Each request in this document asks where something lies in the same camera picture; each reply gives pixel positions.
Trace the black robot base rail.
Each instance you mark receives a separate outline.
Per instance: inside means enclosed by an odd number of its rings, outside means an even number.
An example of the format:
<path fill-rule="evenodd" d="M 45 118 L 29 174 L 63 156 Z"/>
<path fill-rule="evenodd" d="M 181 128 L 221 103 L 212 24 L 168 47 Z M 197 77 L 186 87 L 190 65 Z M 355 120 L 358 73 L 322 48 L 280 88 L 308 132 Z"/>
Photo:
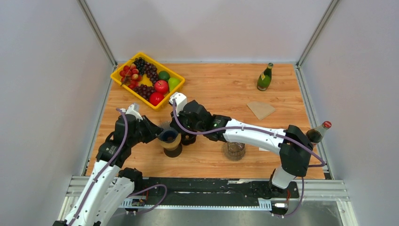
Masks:
<path fill-rule="evenodd" d="M 145 178 L 129 198 L 133 207 L 177 209 L 255 209 L 283 215 L 291 199 L 303 199 L 296 182 L 274 187 L 269 180 L 220 178 Z"/>

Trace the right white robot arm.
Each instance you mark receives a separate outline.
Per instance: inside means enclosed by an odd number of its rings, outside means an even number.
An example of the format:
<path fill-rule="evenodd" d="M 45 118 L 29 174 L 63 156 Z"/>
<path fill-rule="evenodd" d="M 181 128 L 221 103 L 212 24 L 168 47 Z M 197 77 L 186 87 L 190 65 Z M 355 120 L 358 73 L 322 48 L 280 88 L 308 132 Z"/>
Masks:
<path fill-rule="evenodd" d="M 297 126 L 263 128 L 211 114 L 195 100 L 184 103 L 173 98 L 169 102 L 173 107 L 172 124 L 185 135 L 202 135 L 215 142 L 244 143 L 278 155 L 281 164 L 273 171 L 268 184 L 272 195 L 282 196 L 293 179 L 306 176 L 313 147 Z"/>

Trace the blue ribbed glass dripper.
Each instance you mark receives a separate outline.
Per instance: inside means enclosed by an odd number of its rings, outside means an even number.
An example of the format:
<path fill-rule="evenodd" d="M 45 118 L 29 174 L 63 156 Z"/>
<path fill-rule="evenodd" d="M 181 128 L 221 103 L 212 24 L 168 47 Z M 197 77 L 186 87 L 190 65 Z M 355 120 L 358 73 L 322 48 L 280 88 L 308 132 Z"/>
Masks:
<path fill-rule="evenodd" d="M 172 143 L 178 137 L 179 132 L 170 123 L 170 121 L 166 121 L 159 125 L 163 131 L 158 135 L 158 139 L 162 142 Z"/>

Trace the wooden ring dripper holder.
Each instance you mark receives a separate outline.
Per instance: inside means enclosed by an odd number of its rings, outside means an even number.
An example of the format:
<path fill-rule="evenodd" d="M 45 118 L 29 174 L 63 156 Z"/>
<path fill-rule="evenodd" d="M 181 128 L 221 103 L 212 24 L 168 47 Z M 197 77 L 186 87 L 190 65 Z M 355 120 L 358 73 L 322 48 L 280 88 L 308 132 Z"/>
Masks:
<path fill-rule="evenodd" d="M 166 141 L 159 139 L 159 144 L 164 151 L 182 151 L 181 137 L 179 136 Z"/>

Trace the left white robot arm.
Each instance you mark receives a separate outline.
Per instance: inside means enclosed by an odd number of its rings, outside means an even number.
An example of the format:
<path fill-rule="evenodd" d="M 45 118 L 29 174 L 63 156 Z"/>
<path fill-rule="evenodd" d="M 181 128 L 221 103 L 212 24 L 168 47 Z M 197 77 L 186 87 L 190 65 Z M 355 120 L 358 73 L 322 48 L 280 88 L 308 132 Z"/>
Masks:
<path fill-rule="evenodd" d="M 163 129 L 146 116 L 123 113 L 115 129 L 100 145 L 91 176 L 65 219 L 55 226 L 105 226 L 128 195 L 144 189 L 143 175 L 137 169 L 123 168 L 132 147 L 147 144 Z"/>

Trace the white paper coffee filter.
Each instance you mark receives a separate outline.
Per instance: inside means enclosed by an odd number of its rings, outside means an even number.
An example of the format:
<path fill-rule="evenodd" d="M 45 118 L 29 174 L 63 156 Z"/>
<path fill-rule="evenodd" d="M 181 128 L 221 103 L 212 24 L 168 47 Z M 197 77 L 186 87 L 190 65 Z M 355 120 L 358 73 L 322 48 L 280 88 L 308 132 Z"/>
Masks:
<path fill-rule="evenodd" d="M 264 149 L 264 148 L 260 148 L 260 147 L 259 147 L 259 151 L 270 152 L 269 150 Z"/>

